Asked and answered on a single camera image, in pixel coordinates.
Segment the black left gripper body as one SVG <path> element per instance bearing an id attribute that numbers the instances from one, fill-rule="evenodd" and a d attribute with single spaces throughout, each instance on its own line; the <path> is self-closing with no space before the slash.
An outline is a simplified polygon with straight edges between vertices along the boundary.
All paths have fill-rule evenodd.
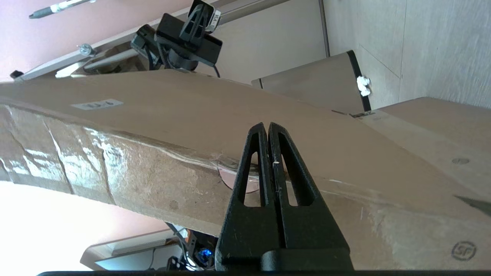
<path id="1" fill-rule="evenodd" d="M 200 41 L 183 41 L 180 32 L 185 21 L 165 13 L 155 32 L 159 53 L 167 65 L 175 69 L 193 71 L 198 63 L 214 67 L 219 59 L 223 42 L 212 35 Z"/>

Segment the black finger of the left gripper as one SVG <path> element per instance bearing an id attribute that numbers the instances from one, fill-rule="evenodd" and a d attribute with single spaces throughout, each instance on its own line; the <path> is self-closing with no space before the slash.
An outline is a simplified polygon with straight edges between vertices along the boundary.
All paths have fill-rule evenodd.
<path id="1" fill-rule="evenodd" d="M 198 18 L 196 20 L 198 25 L 196 38 L 203 39 L 206 34 L 210 35 L 214 32 L 214 28 L 212 28 L 211 22 L 214 18 L 215 8 L 207 3 L 199 3 L 196 6 L 196 10 L 198 12 Z"/>
<path id="2" fill-rule="evenodd" d="M 204 36 L 206 23 L 206 5 L 201 0 L 194 0 L 188 18 L 185 21 L 180 39 L 183 41 L 200 41 Z"/>

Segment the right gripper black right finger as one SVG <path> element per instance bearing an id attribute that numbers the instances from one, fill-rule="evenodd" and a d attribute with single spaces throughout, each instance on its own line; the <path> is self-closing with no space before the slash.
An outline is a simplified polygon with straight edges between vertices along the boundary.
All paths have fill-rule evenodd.
<path id="1" fill-rule="evenodd" d="M 288 131 L 269 127 L 279 248 L 269 271 L 352 271 L 350 248 Z"/>

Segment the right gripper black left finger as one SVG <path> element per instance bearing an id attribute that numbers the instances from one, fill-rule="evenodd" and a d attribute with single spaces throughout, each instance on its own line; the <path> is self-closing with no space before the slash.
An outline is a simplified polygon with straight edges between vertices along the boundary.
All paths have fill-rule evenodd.
<path id="1" fill-rule="evenodd" d="M 259 161 L 260 205 L 244 202 L 252 157 Z M 281 239 L 268 133 L 263 123 L 247 133 L 231 199 L 216 246 L 218 271 L 282 271 Z"/>

